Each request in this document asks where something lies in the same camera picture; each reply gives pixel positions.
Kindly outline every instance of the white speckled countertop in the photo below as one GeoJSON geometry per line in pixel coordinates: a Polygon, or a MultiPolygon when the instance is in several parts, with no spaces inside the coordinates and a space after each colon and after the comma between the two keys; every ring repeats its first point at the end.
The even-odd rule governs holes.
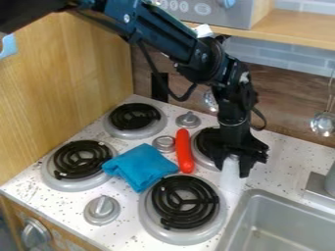
{"type": "MultiPolygon", "coordinates": [[[[130,96],[125,102],[153,104],[167,114],[170,123],[162,132],[150,138],[120,140],[110,137],[104,131],[102,117],[70,140],[103,140],[114,145],[122,153],[144,142],[151,144],[152,140],[159,135],[169,134],[174,136],[178,129],[174,123],[175,118],[188,111],[137,95],[130,96]]],[[[196,129],[191,129],[191,134],[203,127],[216,125],[215,117],[197,112],[195,114],[201,118],[202,124],[196,129]]],[[[222,186],[222,178],[217,175],[219,173],[197,166],[195,175],[204,177],[216,184],[225,197],[228,206],[228,218],[233,212],[241,192],[252,188],[263,189],[335,214],[335,210],[323,208],[303,198],[310,171],[325,175],[335,160],[334,149],[269,131],[253,132],[253,134],[269,145],[270,157],[266,165],[256,164],[250,176],[244,179],[242,183],[240,180],[236,180],[237,184],[241,183],[240,186],[229,187],[227,184],[222,186]]],[[[167,157],[175,161],[174,154],[169,154],[167,157]]],[[[139,195],[124,180],[112,177],[103,185],[88,191],[60,192],[49,188],[41,180],[40,166],[43,160],[41,158],[37,163],[2,185],[2,192],[50,222],[63,227],[103,250],[210,251],[215,250],[224,231],[223,229],[211,240],[198,245],[173,246],[165,244],[149,235],[139,223],[137,210],[135,210],[139,195]],[[84,220],[83,209],[90,200],[103,194],[114,197],[120,202],[121,213],[116,221],[106,226],[92,226],[84,220]]]]}

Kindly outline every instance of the blue towel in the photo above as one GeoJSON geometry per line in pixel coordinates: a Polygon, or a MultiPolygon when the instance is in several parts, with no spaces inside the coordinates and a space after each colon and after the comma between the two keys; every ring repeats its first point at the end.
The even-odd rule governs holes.
{"type": "Polygon", "coordinates": [[[153,146],[142,144],[102,165],[110,176],[123,177],[136,191],[141,192],[160,178],[178,172],[178,166],[162,156],[153,146]]]}

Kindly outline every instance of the white tile backsplash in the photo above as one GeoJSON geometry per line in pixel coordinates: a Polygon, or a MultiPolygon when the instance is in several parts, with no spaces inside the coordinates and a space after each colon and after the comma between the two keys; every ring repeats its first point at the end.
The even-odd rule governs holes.
{"type": "MultiPolygon", "coordinates": [[[[335,16],[335,0],[275,0],[275,7],[335,16]]],[[[330,76],[335,68],[335,51],[242,37],[225,42],[226,52],[241,61],[330,76]]]]}

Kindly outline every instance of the black spiral burner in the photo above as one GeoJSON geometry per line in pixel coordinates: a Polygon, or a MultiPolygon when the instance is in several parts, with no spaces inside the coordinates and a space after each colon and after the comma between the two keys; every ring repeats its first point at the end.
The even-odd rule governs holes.
{"type": "Polygon", "coordinates": [[[111,150],[94,140],[79,140],[61,147],[54,154],[56,179],[83,178],[101,171],[101,165],[111,159],[111,150]]]}
{"type": "Polygon", "coordinates": [[[217,128],[205,128],[195,138],[198,150],[211,160],[215,160],[215,154],[222,155],[222,139],[217,128]]]}
{"type": "Polygon", "coordinates": [[[191,229],[204,225],[214,216],[219,198],[198,178],[171,176],[153,187],[152,203],[165,229],[191,229]],[[181,192],[192,194],[194,198],[182,198],[181,192]]]}
{"type": "Polygon", "coordinates": [[[141,103],[125,104],[117,107],[109,116],[110,122],[119,130],[139,129],[153,120],[160,120],[160,112],[153,106],[141,103]]]}

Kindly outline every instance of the faucet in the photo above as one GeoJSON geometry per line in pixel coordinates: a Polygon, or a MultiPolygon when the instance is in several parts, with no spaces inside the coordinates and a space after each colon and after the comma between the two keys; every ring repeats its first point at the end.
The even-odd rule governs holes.
{"type": "Polygon", "coordinates": [[[335,162],[326,176],[315,172],[310,173],[304,197],[335,209],[335,162]]]}

